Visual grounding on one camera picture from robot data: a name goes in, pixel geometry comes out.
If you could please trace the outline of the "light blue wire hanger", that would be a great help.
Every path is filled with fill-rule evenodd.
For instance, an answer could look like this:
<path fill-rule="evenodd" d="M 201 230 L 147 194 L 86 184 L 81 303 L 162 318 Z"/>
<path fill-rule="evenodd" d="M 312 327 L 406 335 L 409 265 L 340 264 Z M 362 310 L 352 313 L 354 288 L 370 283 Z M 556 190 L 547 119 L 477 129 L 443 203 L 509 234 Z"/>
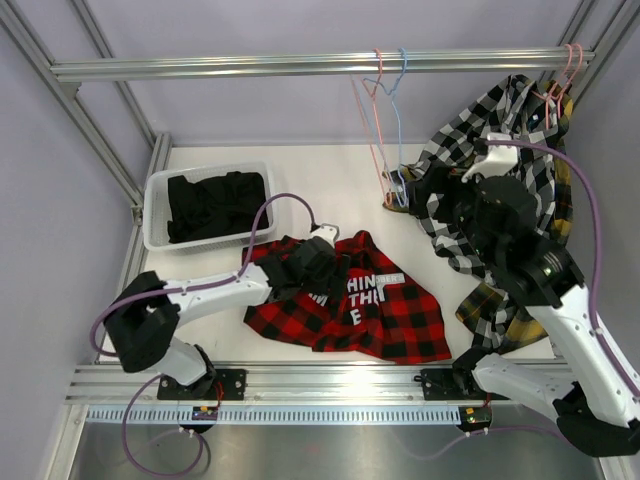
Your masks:
<path fill-rule="evenodd" d="M 400 54 L 400 72 L 391 82 L 385 80 L 384 64 L 382 87 L 379 88 L 377 92 L 377 110 L 385 144 L 386 159 L 397 192 L 397 196 L 394 198 L 394 203 L 390 210 L 407 211 L 409 207 L 409 192 L 407 186 L 408 180 L 404 173 L 404 131 L 402 115 L 397 104 L 397 94 L 408 69 L 408 54 L 403 48 L 400 48 L 398 53 Z M 376 77 L 377 62 L 375 58 L 374 73 L 372 75 L 362 76 L 361 78 L 373 81 Z"/>

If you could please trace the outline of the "red black plaid shirt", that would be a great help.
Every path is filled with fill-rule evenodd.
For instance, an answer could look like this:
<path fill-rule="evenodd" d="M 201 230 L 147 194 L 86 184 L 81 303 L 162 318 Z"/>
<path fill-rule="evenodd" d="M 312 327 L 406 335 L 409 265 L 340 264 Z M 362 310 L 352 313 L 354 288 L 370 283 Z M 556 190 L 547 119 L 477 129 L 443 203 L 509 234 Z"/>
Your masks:
<path fill-rule="evenodd" d="M 246 309 L 243 322 L 263 338 L 314 352 L 357 351 L 397 364 L 452 358 L 436 298 L 361 230 L 335 244 L 350 259 L 340 301 L 298 293 Z"/>

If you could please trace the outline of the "black polo shirt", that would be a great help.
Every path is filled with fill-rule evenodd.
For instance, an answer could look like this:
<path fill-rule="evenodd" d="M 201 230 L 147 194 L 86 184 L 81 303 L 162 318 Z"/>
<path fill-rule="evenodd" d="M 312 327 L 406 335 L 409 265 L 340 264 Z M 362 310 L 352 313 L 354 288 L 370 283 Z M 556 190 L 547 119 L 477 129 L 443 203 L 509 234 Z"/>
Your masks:
<path fill-rule="evenodd" d="M 173 244 L 249 232 L 266 201 L 263 177 L 257 172 L 228 172 L 190 182 L 185 176 L 168 180 Z"/>

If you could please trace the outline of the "white plastic basket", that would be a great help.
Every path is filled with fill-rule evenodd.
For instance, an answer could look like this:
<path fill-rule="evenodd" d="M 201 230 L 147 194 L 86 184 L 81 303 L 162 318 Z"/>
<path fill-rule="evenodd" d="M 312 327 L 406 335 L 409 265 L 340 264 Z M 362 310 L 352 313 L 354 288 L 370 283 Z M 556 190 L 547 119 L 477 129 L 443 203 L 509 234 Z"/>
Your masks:
<path fill-rule="evenodd" d="M 152 252 L 194 254 L 227 247 L 246 246 L 249 243 L 250 232 L 178 244 L 169 242 L 167 222 L 172 219 L 168 194 L 169 179 L 184 176 L 187 181 L 196 182 L 222 177 L 234 171 L 260 174 L 264 183 L 265 197 L 270 198 L 276 193 L 273 171 L 267 163 L 262 161 L 170 169 L 152 174 L 146 182 L 144 197 L 142 232 L 145 247 Z"/>

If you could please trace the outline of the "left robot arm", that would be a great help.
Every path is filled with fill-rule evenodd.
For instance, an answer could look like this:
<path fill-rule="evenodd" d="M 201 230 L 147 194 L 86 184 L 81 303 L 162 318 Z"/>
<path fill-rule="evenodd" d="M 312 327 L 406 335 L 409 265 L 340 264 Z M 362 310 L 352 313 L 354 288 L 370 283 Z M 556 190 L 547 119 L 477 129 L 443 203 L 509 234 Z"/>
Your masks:
<path fill-rule="evenodd" d="M 101 319 L 122 369 L 153 370 L 159 396 L 169 400 L 209 399 L 223 380 L 202 347 L 179 340 L 183 324 L 237 308 L 322 296 L 340 303 L 346 292 L 350 259 L 333 243 L 313 236 L 281 252 L 247 259 L 239 272 L 193 281 L 162 281 L 155 272 L 140 274 Z"/>

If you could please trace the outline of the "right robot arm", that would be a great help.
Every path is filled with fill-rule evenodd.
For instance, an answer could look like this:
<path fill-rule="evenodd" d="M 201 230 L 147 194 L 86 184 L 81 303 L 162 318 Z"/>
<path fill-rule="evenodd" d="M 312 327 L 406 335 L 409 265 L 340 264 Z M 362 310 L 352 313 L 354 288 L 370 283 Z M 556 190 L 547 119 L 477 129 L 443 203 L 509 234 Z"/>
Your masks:
<path fill-rule="evenodd" d="M 571 255 L 537 233 L 534 196 L 513 177 L 466 180 L 446 165 L 432 166 L 408 192 L 409 210 L 420 219 L 429 214 L 429 198 L 439 195 L 435 218 L 452 222 L 470 240 L 497 286 L 543 326 L 574 375 L 555 380 L 472 347 L 453 364 L 455 390 L 516 401 L 554 421 L 588 456 L 637 454 L 638 396 L 623 380 L 632 368 L 589 312 L 589 290 Z"/>

